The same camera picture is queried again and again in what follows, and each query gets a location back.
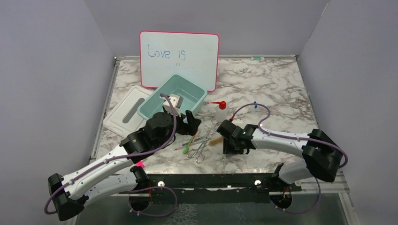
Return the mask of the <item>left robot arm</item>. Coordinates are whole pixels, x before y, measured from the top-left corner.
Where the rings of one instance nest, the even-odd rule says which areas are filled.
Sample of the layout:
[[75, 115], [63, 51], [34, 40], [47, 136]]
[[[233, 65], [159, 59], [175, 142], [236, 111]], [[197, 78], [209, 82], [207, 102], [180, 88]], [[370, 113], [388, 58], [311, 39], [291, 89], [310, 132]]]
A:
[[176, 134], [193, 136], [200, 124], [189, 110], [182, 115], [167, 110], [155, 113], [105, 156], [68, 175], [51, 175], [44, 212], [65, 221], [104, 197], [130, 190], [143, 192], [149, 178], [137, 163], [166, 148]]

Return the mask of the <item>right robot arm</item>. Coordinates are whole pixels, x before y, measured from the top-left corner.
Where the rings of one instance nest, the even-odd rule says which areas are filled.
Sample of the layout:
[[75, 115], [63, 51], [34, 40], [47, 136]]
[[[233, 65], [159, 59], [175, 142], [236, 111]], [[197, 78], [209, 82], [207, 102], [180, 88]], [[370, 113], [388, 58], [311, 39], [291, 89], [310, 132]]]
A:
[[310, 133], [286, 133], [263, 129], [258, 124], [244, 128], [225, 120], [217, 128], [224, 138], [226, 154], [247, 154], [250, 150], [268, 149], [295, 155], [300, 159], [278, 165], [271, 177], [271, 186], [278, 191], [298, 180], [314, 177], [324, 182], [334, 182], [341, 160], [346, 154], [321, 130]]

